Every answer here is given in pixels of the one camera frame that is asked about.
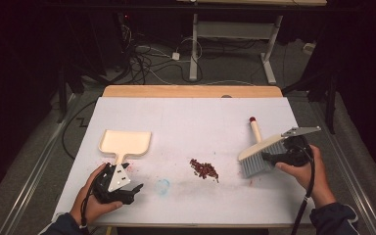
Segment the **sleeve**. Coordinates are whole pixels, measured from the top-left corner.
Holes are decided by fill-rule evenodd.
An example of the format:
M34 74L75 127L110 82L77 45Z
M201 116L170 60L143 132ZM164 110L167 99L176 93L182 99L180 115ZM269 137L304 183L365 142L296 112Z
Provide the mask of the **sleeve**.
M356 231L358 216L353 208L340 203L329 204L312 210L310 220L317 235L353 235Z
M48 226L46 226L39 235L82 235L85 234L78 227L74 218L69 213L59 213L51 221Z

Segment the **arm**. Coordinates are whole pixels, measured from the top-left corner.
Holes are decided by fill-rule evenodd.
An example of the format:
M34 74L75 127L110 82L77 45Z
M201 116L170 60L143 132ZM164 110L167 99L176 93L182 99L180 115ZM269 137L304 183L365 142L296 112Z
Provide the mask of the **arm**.
M55 220L44 228L40 234L53 235L53 234L85 234L88 233L87 224L81 224L81 203L86 197L87 192L90 190L90 186L106 164L101 164L97 169L95 169L87 179L85 185L80 189L75 198L74 204L69 213L64 213L58 215ZM100 215L112 212L122 206L122 202L111 202L108 204L101 204L97 201L94 195L90 195L87 202L87 210L85 212L85 217L87 223L92 223Z
M316 234L358 234L355 230L357 216L353 209L337 203L326 177L325 165L317 147L310 146L315 162L315 179L311 197L316 209L312 210L310 220L316 227ZM296 177L307 189L310 181L310 164L301 167L278 163L276 167Z

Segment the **hand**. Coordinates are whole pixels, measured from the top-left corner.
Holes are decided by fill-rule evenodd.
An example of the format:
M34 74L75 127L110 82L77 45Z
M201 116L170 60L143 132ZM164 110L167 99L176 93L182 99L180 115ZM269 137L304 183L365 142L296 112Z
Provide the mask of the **hand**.
M310 145L313 152L313 159L315 162L315 180L313 184L313 190L311 197L317 208L321 208L331 203L335 203L334 194L329 188L328 180L326 178L325 165L320 155L320 150ZM310 182L310 163L307 163L300 167L295 167L285 163L277 163L276 167L282 171L295 176L297 181L305 188L309 186Z
M74 218L75 222L78 225L81 225L81 203L83 202L84 198L87 195L88 189L91 186L91 183L93 182L94 178L99 174L106 164L100 165L97 169L95 169L90 176L87 179L87 182L85 185L80 189L80 191L77 194L77 197L75 198L74 205L72 206L72 209L70 211L71 216ZM94 195L90 195L88 202L87 202L87 210L85 213L85 216L87 218L87 224L92 223L94 220L96 220L100 215L112 212L118 208L120 208L123 205L122 202L111 202L109 204L101 204L97 199L94 197Z

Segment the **cream dustpan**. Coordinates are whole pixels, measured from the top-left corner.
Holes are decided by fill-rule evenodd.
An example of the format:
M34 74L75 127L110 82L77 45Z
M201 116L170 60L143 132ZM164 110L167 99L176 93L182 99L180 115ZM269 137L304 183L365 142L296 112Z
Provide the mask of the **cream dustpan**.
M115 154L115 165L121 165L127 156L142 156L149 149L151 132L105 130L99 150Z

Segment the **brush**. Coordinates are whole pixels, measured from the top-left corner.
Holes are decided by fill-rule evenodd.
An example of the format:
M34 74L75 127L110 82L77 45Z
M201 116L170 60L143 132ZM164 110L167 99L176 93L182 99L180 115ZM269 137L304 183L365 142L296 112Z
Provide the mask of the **brush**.
M283 139L280 134L273 135L267 139L261 140L259 126L255 117L250 117L250 126L257 140L257 144L245 149L239 155L240 165L246 178L257 174L266 169L272 169L273 165L265 161L262 153L283 154L287 150L283 146Z

